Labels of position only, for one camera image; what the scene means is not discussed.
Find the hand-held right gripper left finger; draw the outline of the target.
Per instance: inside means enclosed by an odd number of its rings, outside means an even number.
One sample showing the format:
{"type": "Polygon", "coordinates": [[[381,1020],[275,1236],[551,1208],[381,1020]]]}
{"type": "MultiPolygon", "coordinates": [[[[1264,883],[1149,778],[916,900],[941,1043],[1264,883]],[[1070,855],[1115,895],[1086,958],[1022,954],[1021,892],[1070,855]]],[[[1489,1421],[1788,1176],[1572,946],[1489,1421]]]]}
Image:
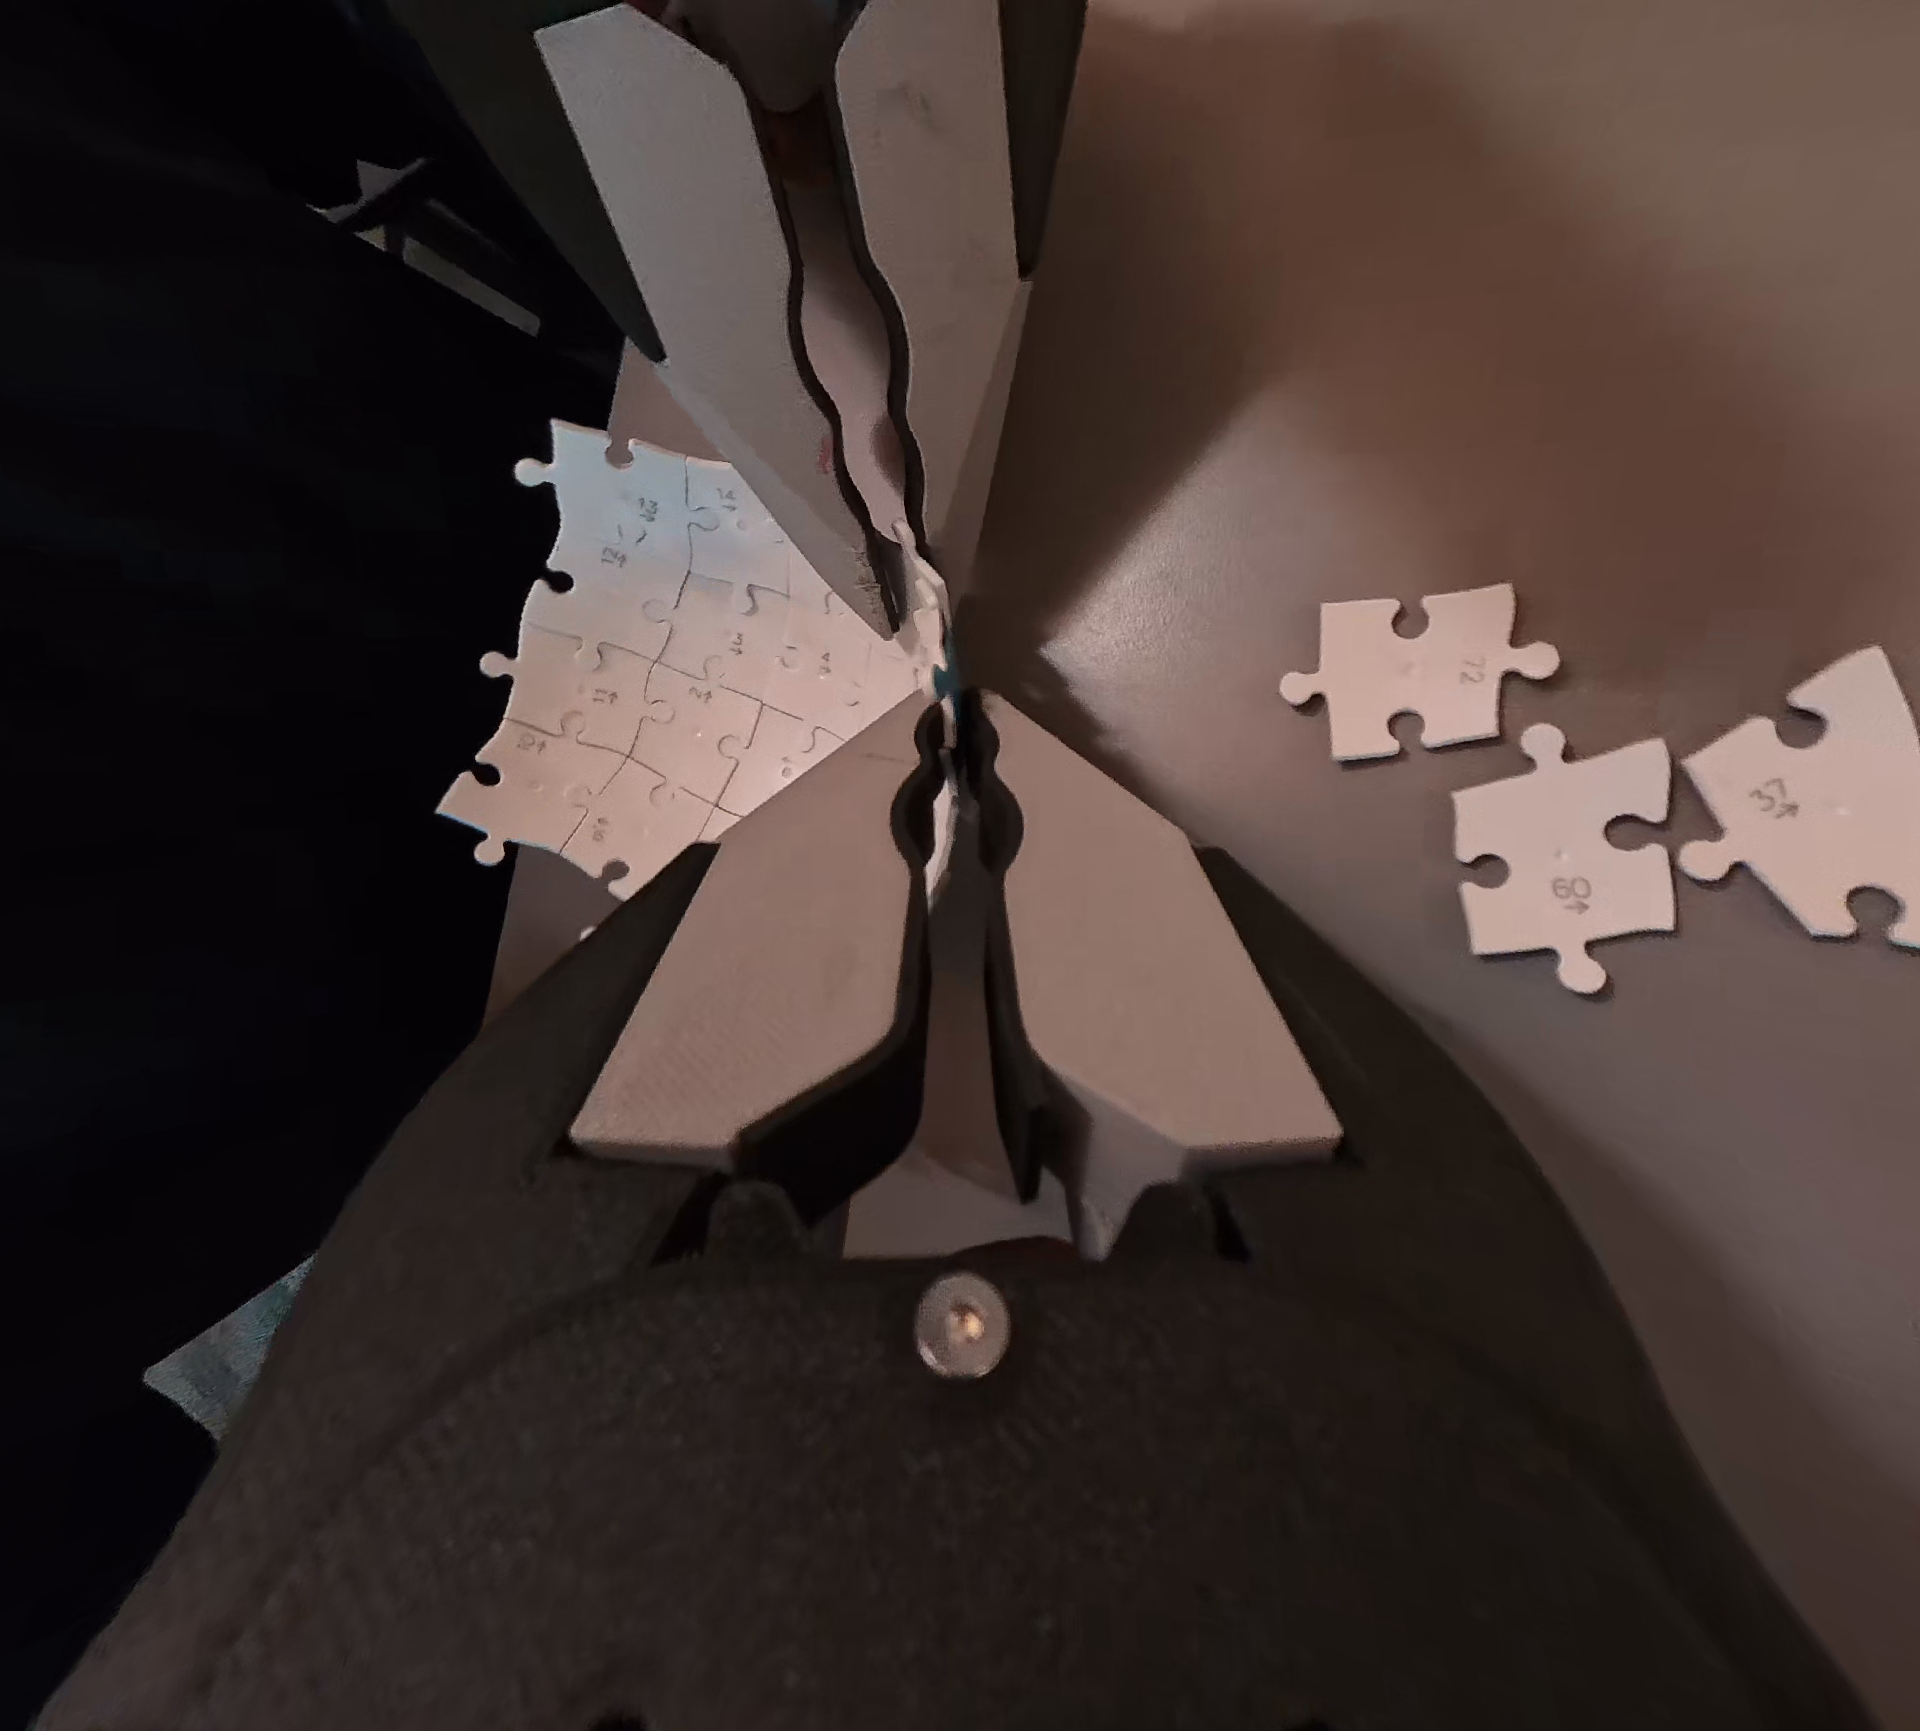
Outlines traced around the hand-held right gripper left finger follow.
{"type": "Polygon", "coordinates": [[[913,1139],[948,723],[913,691],[712,850],[567,1142],[769,1184],[807,1226],[913,1139]]]}

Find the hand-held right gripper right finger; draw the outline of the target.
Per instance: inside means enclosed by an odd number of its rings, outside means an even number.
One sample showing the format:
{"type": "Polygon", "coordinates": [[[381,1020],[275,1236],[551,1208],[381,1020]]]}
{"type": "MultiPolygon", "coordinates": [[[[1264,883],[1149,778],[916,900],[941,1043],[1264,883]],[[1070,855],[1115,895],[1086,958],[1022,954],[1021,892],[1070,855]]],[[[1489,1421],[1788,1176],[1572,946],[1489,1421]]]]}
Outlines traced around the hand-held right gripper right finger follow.
{"type": "Polygon", "coordinates": [[[973,698],[983,997],[1014,1187],[1107,1257],[1149,1188],[1320,1164],[1341,1124],[1187,831],[973,698]]]}

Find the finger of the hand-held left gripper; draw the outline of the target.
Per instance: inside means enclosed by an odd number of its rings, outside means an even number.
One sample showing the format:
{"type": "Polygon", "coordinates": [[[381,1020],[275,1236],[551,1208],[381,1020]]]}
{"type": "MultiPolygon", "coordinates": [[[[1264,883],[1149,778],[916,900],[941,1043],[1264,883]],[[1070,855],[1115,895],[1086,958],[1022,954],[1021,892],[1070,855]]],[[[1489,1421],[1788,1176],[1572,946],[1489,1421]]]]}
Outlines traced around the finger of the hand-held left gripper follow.
{"type": "Polygon", "coordinates": [[[799,248],[744,87],[630,7],[539,29],[537,53],[654,327],[661,383],[823,584],[893,636],[900,562],[804,363],[799,248]]]}
{"type": "Polygon", "coordinates": [[[965,594],[1029,304],[998,0],[865,0],[838,44],[833,102],[851,250],[887,331],[907,524],[965,594]]]}

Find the partly built puzzle ball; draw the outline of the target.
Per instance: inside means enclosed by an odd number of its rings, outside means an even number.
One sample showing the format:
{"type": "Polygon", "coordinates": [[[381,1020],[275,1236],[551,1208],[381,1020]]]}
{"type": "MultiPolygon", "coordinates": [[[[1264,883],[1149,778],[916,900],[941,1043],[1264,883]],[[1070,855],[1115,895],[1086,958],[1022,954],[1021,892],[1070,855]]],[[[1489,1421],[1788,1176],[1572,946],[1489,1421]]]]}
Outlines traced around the partly built puzzle ball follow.
{"type": "Polygon", "coordinates": [[[471,855],[560,855],[611,897],[820,768],[913,691],[900,632],[873,636],[722,460],[551,422],[556,536],[512,654],[481,671],[505,710],[438,814],[471,855]]]}

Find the white puzzle piece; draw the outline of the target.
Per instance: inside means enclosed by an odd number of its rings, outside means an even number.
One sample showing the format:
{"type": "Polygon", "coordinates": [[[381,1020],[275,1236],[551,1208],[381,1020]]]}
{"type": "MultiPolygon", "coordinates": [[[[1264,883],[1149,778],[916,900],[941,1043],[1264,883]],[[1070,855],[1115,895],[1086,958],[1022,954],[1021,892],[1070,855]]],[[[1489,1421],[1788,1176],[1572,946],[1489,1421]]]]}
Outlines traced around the white puzzle piece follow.
{"type": "Polygon", "coordinates": [[[1526,724],[1528,771],[1452,793],[1452,855],[1462,866],[1497,859],[1497,885],[1459,885],[1476,958],[1552,954],[1575,996],[1601,996],[1601,941],[1675,927],[1673,868],[1660,843],[1620,850],[1620,820],[1660,826],[1673,789],[1665,740],[1639,740],[1593,758],[1572,758],[1566,736],[1526,724]]]}
{"type": "Polygon", "coordinates": [[[1278,698],[1301,710],[1320,702],[1330,757],[1341,764],[1402,754],[1392,723],[1419,719],[1419,741],[1441,750],[1502,736],[1507,678],[1545,682],[1561,668],[1549,642],[1513,642],[1519,594],[1510,583],[1430,594],[1419,636],[1402,636],[1393,599],[1326,601],[1318,611],[1313,671],[1287,671],[1278,698]]]}
{"type": "Polygon", "coordinates": [[[961,689],[952,661],[952,611],[948,584],[924,556],[910,524],[893,519],[893,543],[904,567],[907,611],[900,626],[900,649],[916,668],[923,689],[952,717],[961,689]]]}
{"type": "Polygon", "coordinates": [[[1898,903],[1892,946],[1918,949],[1918,723],[1880,646],[1864,646],[1791,689],[1788,709],[1818,717],[1791,746],[1769,717],[1745,717],[1680,768],[1717,835],[1677,850],[1705,885],[1755,875],[1816,938],[1859,934],[1853,897],[1898,903]]]}

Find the person's dark-clothed torso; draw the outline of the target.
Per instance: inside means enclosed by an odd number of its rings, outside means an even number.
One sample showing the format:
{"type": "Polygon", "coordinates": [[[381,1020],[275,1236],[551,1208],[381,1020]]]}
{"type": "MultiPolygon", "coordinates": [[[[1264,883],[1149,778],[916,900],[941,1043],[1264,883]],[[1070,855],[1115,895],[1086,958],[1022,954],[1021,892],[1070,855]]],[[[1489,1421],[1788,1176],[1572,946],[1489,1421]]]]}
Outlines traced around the person's dark-clothed torso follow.
{"type": "Polygon", "coordinates": [[[606,379],[176,123],[3,103],[3,1725],[210,1461],[144,1372],[478,1024],[432,809],[606,379]]]}

